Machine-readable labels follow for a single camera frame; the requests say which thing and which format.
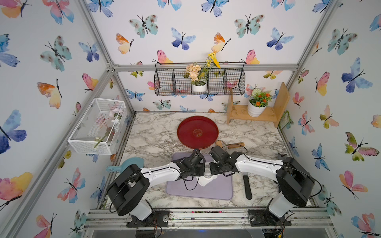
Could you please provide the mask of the red round tray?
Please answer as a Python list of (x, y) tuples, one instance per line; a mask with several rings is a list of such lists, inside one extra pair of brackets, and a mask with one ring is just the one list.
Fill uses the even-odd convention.
[(219, 129), (213, 120), (203, 116), (193, 116), (179, 124), (177, 136), (187, 148), (206, 149), (218, 139)]

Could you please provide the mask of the wooden shelf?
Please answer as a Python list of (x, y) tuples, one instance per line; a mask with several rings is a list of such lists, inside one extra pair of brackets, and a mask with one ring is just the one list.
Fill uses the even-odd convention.
[(229, 89), (229, 99), (227, 107), (227, 124), (231, 120), (249, 120), (249, 121), (263, 121), (263, 122), (273, 122), (274, 126), (277, 127), (281, 118), (286, 111), (286, 106), (290, 99), (290, 94), (287, 90), (285, 83), (281, 84), (278, 92), (278, 96), (275, 100), (273, 107), (265, 107), (260, 115), (257, 117), (251, 117), (249, 115), (247, 105), (234, 105), (233, 103), (233, 91)]

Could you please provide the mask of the lavender silicone mat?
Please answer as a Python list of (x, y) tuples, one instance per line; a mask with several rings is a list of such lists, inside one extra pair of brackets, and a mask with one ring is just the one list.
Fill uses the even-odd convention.
[(197, 183), (197, 177), (188, 177), (186, 180), (187, 181), (183, 181), (180, 179), (167, 182), (167, 194), (220, 200), (230, 200), (233, 198), (232, 176), (225, 177), (224, 175), (218, 175), (216, 179), (210, 181), (205, 186)]

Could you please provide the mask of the teal plastic scoop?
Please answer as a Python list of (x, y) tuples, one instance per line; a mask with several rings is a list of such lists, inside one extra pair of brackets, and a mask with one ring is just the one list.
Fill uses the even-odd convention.
[(140, 157), (132, 157), (124, 161), (120, 166), (108, 166), (106, 171), (122, 173), (128, 166), (136, 164), (139, 168), (144, 167), (144, 159)]

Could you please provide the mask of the white pot with flowers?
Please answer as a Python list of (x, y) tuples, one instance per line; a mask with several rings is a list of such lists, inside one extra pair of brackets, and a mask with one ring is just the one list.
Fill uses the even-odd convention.
[(217, 60), (215, 52), (208, 54), (203, 66), (193, 63), (186, 67), (184, 78), (191, 80), (192, 92), (207, 92), (209, 72), (213, 68), (220, 69), (220, 62)]

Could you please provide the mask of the white dough piece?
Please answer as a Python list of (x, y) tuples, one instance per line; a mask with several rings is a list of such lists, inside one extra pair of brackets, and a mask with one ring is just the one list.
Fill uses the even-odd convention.
[(198, 180), (198, 184), (205, 187), (207, 186), (210, 182), (212, 182), (213, 180), (216, 180), (218, 178), (218, 175), (213, 175), (213, 176), (210, 176), (210, 177), (199, 177), (199, 180)]

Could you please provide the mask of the white mesh wall basket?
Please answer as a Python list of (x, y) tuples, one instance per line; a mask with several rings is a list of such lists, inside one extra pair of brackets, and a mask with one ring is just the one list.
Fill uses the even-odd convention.
[[(94, 149), (97, 143), (95, 138), (103, 137), (106, 132), (103, 119), (107, 119), (109, 112), (115, 108), (122, 108), (124, 110), (119, 124), (119, 131), (110, 137), (111, 140), (101, 142)], [(67, 141), (77, 153), (111, 155), (116, 147), (116, 141), (122, 132), (122, 122), (127, 115), (128, 110), (124, 101), (94, 98)]]

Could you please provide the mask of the orange flower plant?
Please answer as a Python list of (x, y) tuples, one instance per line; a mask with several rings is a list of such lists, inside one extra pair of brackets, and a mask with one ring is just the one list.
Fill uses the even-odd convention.
[(269, 92), (263, 92), (261, 89), (256, 88), (252, 91), (249, 103), (258, 108), (267, 107), (272, 101), (272, 96)]

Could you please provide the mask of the black handled strainer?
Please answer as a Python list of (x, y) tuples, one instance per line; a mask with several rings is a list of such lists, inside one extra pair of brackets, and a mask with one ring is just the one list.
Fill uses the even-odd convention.
[(247, 200), (252, 200), (253, 195), (251, 191), (249, 176), (247, 174), (243, 174), (243, 180), (244, 180), (244, 188), (245, 188), (245, 196)]

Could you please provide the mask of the white ribbed flower pot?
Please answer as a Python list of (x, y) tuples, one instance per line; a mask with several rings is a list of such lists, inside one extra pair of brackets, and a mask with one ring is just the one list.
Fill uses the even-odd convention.
[(256, 101), (255, 99), (250, 99), (248, 102), (247, 111), (249, 116), (256, 118), (259, 117), (266, 109), (261, 101)]

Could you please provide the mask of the green paper packet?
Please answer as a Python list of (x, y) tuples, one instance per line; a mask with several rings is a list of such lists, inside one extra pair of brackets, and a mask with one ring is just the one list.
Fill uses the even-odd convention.
[(283, 129), (289, 130), (293, 124), (294, 124), (294, 122), (291, 118), (291, 115), (290, 115), (289, 111), (286, 110), (284, 112), (284, 114), (282, 115), (278, 126), (281, 130), (283, 130)]

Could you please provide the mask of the pink artificial flower stem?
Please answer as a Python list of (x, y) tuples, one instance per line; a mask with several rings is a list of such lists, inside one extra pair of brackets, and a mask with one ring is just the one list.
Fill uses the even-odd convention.
[(108, 142), (109, 140), (111, 140), (110, 137), (119, 131), (119, 124), (123, 116), (123, 111), (124, 110), (122, 108), (112, 109), (108, 114), (108, 118), (103, 119), (103, 122), (106, 127), (106, 132), (103, 137), (95, 138), (95, 141), (97, 143), (94, 146), (94, 149), (96, 149), (101, 142)]

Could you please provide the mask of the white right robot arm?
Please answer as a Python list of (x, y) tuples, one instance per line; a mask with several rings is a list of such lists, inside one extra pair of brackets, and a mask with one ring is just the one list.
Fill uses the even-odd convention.
[(305, 207), (310, 199), (314, 179), (296, 159), (278, 155), (278, 160), (250, 157), (241, 152), (228, 153), (215, 146), (209, 155), (214, 159), (209, 164), (212, 175), (254, 174), (277, 182), (279, 194), (267, 206), (264, 217), (280, 220), (291, 208)]

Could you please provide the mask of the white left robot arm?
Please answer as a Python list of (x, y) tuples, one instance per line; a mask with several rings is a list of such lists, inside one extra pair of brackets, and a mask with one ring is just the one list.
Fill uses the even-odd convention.
[(153, 213), (149, 203), (142, 200), (149, 188), (169, 181), (186, 181), (188, 177), (203, 177), (205, 165), (205, 157), (198, 149), (194, 149), (187, 157), (152, 169), (131, 164), (108, 185), (106, 194), (118, 216), (133, 214), (136, 211), (135, 216), (143, 221)]

